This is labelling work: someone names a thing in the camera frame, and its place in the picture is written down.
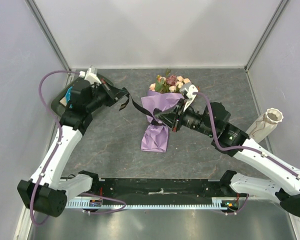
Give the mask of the black ribbon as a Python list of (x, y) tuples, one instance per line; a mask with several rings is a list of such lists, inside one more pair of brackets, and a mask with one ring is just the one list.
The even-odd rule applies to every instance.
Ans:
[(150, 117), (150, 124), (153, 126), (163, 126), (163, 123), (158, 122), (152, 113), (150, 113), (147, 109), (143, 108), (142, 106), (140, 106), (138, 103), (136, 103), (132, 96), (130, 95), (129, 91), (124, 87), (121, 89), (124, 93), (124, 96), (127, 97), (127, 100), (125, 103), (120, 105), (119, 111), (125, 109), (127, 107), (127, 105), (129, 104), (130, 100), (132, 100), (132, 104), (134, 106), (135, 109), (137, 109), (139, 112), (141, 112), (142, 114)]

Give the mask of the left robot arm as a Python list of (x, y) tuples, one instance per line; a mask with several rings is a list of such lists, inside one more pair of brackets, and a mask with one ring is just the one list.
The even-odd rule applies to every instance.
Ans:
[(58, 217), (71, 199), (82, 193), (89, 197), (99, 193), (96, 173), (81, 171), (67, 181), (61, 181), (61, 176), (74, 148), (92, 122), (93, 112), (102, 106), (111, 107), (128, 94), (126, 88), (109, 85), (104, 79), (100, 83), (84, 79), (74, 83), (52, 146), (30, 179), (21, 180), (17, 185), (27, 209)]

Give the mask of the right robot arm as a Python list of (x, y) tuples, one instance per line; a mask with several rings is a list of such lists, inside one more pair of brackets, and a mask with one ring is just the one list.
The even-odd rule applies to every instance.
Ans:
[(153, 114), (174, 132), (187, 127), (211, 137), (216, 150), (252, 166), (268, 178), (250, 178), (228, 170), (219, 184), (223, 196), (238, 193), (267, 198), (300, 217), (300, 169), (275, 156), (229, 123), (231, 114), (220, 102), (207, 104), (204, 112), (199, 113), (180, 99), (167, 110), (156, 108)]

